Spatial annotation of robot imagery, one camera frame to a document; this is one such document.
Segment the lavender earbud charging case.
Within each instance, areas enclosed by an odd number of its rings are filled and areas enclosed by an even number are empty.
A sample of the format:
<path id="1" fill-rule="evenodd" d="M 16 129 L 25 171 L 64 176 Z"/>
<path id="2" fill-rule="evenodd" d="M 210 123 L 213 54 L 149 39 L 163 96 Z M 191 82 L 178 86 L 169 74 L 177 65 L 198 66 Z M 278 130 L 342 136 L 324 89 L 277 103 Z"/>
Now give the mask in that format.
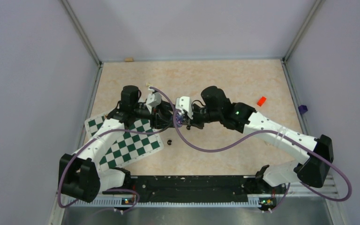
<path id="1" fill-rule="evenodd" d="M 183 125 L 186 124 L 187 122 L 187 115 L 186 114 L 182 114 L 182 113 L 178 113 L 175 116 L 175 120 L 176 120 L 176 125 L 178 127 L 182 127 Z"/>

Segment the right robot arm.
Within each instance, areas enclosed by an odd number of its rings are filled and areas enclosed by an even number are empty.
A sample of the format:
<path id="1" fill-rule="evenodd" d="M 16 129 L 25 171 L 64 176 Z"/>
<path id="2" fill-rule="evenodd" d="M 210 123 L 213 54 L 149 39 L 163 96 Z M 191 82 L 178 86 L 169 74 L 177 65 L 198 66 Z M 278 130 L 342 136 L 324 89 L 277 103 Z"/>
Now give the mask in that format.
<path id="1" fill-rule="evenodd" d="M 209 86 L 201 92 L 203 106 L 189 97 L 176 100 L 176 109 L 186 113 L 190 126 L 202 129 L 204 124 L 219 122 L 225 128 L 259 138 L 291 155 L 294 160 L 280 165 L 266 165 L 257 174 L 256 187 L 269 193 L 283 183 L 302 182 L 310 187 L 324 185 L 333 162 L 332 139 L 326 135 L 313 137 L 293 131 L 265 117 L 245 103 L 232 103 L 224 91 Z"/>

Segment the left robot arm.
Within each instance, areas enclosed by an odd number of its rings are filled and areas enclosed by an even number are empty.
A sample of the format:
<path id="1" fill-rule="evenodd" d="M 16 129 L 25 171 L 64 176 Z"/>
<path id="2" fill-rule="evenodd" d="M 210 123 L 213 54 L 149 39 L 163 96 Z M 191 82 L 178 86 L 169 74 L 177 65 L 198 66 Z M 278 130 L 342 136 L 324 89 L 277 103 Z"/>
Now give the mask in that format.
<path id="1" fill-rule="evenodd" d="M 125 134 L 156 135 L 168 128 L 177 128 L 173 101 L 157 88 L 140 101 L 141 90 L 134 85 L 123 87 L 120 101 L 111 110 L 102 126 L 73 154 L 64 154 L 59 162 L 58 198 L 68 195 L 76 200 L 92 202 L 100 192 L 116 189 L 125 194 L 132 182 L 129 172 L 116 165 L 103 169 L 101 159 Z"/>

